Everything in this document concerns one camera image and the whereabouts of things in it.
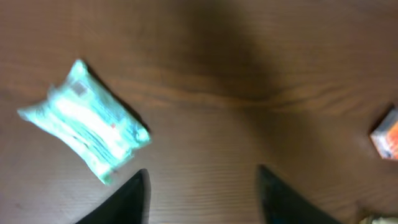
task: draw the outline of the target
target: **orange box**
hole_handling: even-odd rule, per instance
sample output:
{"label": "orange box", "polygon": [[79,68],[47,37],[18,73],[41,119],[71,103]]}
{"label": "orange box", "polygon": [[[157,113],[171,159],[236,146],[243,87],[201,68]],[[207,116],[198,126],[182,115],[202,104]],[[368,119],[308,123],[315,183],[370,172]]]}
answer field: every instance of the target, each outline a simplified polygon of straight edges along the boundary
{"label": "orange box", "polygon": [[383,159],[398,160],[398,110],[388,113],[371,133],[371,139]]}

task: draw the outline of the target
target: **wood grain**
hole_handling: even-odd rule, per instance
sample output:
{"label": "wood grain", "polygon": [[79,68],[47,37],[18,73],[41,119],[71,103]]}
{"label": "wood grain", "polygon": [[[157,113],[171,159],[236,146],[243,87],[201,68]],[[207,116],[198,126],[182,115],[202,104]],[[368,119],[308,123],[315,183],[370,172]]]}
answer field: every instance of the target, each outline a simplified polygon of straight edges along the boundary
{"label": "wood grain", "polygon": [[[398,3],[0,1],[0,223],[73,223],[138,169],[149,223],[262,223],[266,164],[343,223],[398,213],[368,134],[396,102]],[[19,119],[81,57],[154,142],[105,187]]]}

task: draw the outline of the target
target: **wooden table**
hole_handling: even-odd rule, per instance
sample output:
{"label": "wooden table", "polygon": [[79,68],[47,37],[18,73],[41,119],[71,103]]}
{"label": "wooden table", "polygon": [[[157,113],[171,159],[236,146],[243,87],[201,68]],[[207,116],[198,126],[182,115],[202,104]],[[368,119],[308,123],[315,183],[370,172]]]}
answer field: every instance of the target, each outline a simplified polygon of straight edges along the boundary
{"label": "wooden table", "polygon": [[[0,1],[0,223],[72,223],[140,168],[149,223],[262,223],[266,164],[343,223],[398,213],[368,133],[398,96],[398,2]],[[16,109],[85,59],[153,144],[104,186]]]}

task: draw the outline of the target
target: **plastic packet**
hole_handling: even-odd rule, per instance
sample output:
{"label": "plastic packet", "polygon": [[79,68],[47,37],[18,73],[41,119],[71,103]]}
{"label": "plastic packet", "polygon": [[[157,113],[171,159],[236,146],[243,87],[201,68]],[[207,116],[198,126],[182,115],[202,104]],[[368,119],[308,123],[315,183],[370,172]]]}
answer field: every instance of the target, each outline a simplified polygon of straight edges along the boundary
{"label": "plastic packet", "polygon": [[66,81],[51,88],[47,100],[18,110],[30,121],[70,146],[104,183],[115,169],[150,143],[143,125],[117,102],[77,60]]}
{"label": "plastic packet", "polygon": [[362,220],[359,224],[398,224],[398,218],[369,217]]}

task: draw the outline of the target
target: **wet wipes package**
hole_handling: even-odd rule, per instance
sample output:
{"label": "wet wipes package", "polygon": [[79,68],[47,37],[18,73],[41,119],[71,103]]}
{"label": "wet wipes package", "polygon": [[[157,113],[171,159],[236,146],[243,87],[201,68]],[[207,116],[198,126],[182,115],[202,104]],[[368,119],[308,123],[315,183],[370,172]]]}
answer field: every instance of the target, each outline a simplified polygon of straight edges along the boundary
{"label": "wet wipes package", "polygon": [[66,81],[51,88],[47,100],[18,110],[70,146],[105,184],[111,174],[150,143],[143,125],[95,80],[77,60]]}

